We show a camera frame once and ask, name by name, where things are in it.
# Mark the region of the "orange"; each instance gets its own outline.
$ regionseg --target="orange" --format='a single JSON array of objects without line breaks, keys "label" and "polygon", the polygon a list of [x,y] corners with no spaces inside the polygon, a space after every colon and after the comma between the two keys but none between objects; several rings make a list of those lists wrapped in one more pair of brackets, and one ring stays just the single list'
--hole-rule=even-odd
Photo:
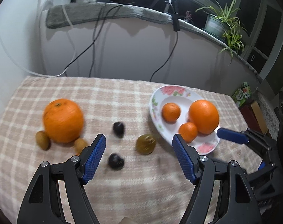
[{"label": "orange", "polygon": [[80,136],[84,117],[76,103],[68,99],[58,99],[46,106],[43,124],[51,139],[68,143]]},{"label": "orange", "polygon": [[211,134],[219,125],[217,108],[207,100],[201,99],[193,102],[189,108],[188,115],[189,120],[203,134]]},{"label": "orange", "polygon": [[187,143],[192,142],[197,136],[197,128],[194,123],[187,122],[180,126],[179,134],[183,137]]},{"label": "orange", "polygon": [[167,122],[175,122],[181,114],[180,107],[175,103],[167,103],[162,108],[162,117]]}]

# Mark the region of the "kiwi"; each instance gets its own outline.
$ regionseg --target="kiwi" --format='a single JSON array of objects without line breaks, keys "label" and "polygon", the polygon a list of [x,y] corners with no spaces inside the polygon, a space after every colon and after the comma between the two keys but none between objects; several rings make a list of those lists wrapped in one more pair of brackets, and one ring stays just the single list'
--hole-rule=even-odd
[{"label": "kiwi", "polygon": [[36,142],[42,150],[46,150],[50,144],[50,138],[44,131],[38,131],[36,133]]},{"label": "kiwi", "polygon": [[74,142],[74,147],[75,147],[75,150],[77,152],[77,154],[79,155],[81,153],[81,151],[87,147],[87,142],[82,139],[82,138],[78,138],[77,140],[75,140]]}]

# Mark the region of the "pink flower pattern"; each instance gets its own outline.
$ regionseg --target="pink flower pattern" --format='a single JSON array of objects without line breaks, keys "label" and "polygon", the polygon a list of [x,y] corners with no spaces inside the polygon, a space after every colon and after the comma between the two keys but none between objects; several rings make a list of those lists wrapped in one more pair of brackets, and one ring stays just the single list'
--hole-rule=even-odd
[{"label": "pink flower pattern", "polygon": [[199,154],[207,154],[208,152],[212,151],[214,147],[215,145],[206,142],[203,145],[197,147],[197,151],[199,152]]},{"label": "pink flower pattern", "polygon": [[179,87],[179,86],[165,86],[161,88],[162,94],[167,94],[169,96],[183,96],[183,93],[185,92],[185,88]]}]

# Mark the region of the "black cable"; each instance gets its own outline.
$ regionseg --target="black cable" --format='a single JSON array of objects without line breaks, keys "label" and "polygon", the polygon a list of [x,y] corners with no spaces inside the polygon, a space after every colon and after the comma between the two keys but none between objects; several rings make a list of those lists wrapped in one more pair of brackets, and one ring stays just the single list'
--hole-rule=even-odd
[{"label": "black cable", "polygon": [[121,7],[121,6],[124,6],[124,5],[130,5],[130,4],[133,4],[133,3],[120,4],[120,5],[118,5],[118,6],[114,6],[113,8],[109,9],[108,12],[106,13],[105,17],[103,18],[103,21],[102,21],[100,30],[99,30],[99,32],[98,32],[96,38],[93,40],[93,42],[92,42],[83,52],[81,52],[73,61],[71,61],[71,62],[65,67],[65,69],[66,69],[67,67],[69,67],[73,62],[75,62],[83,53],[85,53],[85,52],[95,43],[95,41],[98,39],[98,37],[99,37],[99,35],[100,35],[100,32],[101,32],[101,30],[102,30],[102,28],[103,28],[103,26],[104,26],[104,22],[105,22],[105,20],[107,19],[108,14],[110,13],[110,11],[113,10],[113,9],[115,9],[115,8],[117,8],[117,7]]},{"label": "black cable", "polygon": [[174,45],[174,47],[173,47],[171,53],[169,54],[169,57],[167,58],[166,62],[165,62],[161,67],[159,67],[159,68],[152,74],[150,81],[152,81],[152,78],[153,78],[154,74],[155,74],[156,72],[158,72],[162,67],[164,67],[164,65],[168,62],[168,60],[169,60],[170,57],[172,56],[172,53],[174,52],[174,50],[175,50],[175,48],[176,48],[176,45],[177,45],[177,43],[178,43],[178,31],[176,31],[176,34],[177,34],[176,43],[175,43],[175,45]]},{"label": "black cable", "polygon": [[[102,10],[103,8],[106,6],[106,3],[101,7],[100,11],[99,11],[99,14],[98,14],[98,18],[97,18],[97,21],[96,21],[96,24],[95,24],[95,28],[94,28],[94,31],[93,31],[93,36],[92,36],[92,40],[94,41],[95,40],[95,35],[96,35],[96,29],[97,29],[97,26],[98,26],[98,22],[100,20],[100,17],[102,16]],[[92,69],[93,69],[93,66],[94,66],[94,63],[95,63],[95,44],[93,44],[93,59],[92,59],[92,65],[91,65],[91,68],[90,68],[90,72],[89,72],[89,78],[91,77],[91,74],[92,74]]]}]

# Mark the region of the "checkered tablecloth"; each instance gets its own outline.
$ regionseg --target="checkered tablecloth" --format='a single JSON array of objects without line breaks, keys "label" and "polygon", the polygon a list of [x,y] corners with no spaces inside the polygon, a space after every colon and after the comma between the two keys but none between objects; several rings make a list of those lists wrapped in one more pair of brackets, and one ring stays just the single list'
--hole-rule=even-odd
[{"label": "checkered tablecloth", "polygon": [[[0,208],[16,223],[27,187],[39,164],[65,162],[75,154],[72,144],[52,143],[47,151],[35,142],[43,129],[45,106],[59,98],[75,101],[82,109],[85,127],[82,137],[92,143],[98,133],[106,136],[107,146],[94,179],[85,190],[100,223],[116,224],[129,217],[139,224],[176,223],[183,215],[194,186],[185,179],[172,147],[156,131],[149,116],[149,100],[158,83],[99,78],[27,77],[12,96],[0,120]],[[219,110],[220,125],[240,131],[247,125],[226,95],[192,89],[210,100]],[[112,125],[122,121],[126,132],[122,139],[114,136]],[[158,141],[150,155],[135,151],[136,139],[146,133]],[[120,171],[107,166],[111,153],[125,159]],[[222,160],[236,160],[253,172],[261,159],[243,145],[222,140],[212,152]],[[68,206],[64,182],[60,181],[66,220],[74,223]],[[217,192],[214,191],[206,222],[213,218]]]}]

